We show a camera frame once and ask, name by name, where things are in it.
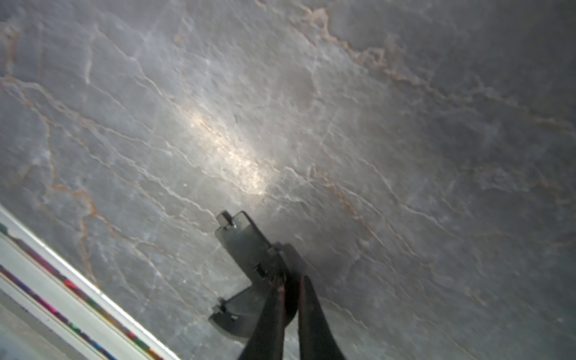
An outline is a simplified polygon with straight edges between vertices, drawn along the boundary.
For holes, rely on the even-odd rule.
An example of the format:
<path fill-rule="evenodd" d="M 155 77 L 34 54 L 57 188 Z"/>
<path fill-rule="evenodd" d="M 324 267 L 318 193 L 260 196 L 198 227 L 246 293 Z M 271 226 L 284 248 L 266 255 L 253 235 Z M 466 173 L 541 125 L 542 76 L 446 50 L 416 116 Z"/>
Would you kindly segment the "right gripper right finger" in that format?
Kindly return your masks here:
<path fill-rule="evenodd" d="M 345 360 L 329 328 L 311 279 L 301 276 L 298 295 L 298 339 L 302 360 Z"/>

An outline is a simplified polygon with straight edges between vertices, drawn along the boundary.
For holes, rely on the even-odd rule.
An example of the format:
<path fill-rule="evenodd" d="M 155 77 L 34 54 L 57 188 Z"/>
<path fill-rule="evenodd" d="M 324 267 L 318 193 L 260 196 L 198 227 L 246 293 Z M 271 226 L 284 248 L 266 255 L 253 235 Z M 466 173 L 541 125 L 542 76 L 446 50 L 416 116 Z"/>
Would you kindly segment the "black mouse battery cover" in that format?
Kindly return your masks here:
<path fill-rule="evenodd" d="M 285 289 L 284 322 L 288 326 L 299 310 L 309 279 L 297 267 L 300 256 L 290 245 L 270 242 L 245 211 L 217 216 L 214 232 L 250 285 L 229 298 L 220 298 L 208 321 L 222 334 L 246 342 L 252 338 L 276 278 Z"/>

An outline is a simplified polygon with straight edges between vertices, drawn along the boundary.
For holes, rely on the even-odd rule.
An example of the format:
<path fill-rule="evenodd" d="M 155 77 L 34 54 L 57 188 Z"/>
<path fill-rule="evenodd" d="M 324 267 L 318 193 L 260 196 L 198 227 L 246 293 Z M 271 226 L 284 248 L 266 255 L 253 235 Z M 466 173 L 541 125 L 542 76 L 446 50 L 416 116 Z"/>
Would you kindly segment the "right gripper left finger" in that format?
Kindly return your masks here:
<path fill-rule="evenodd" d="M 276 277 L 271 285 L 256 328 L 245 345 L 240 360 L 282 359 L 285 332 L 285 284 Z"/>

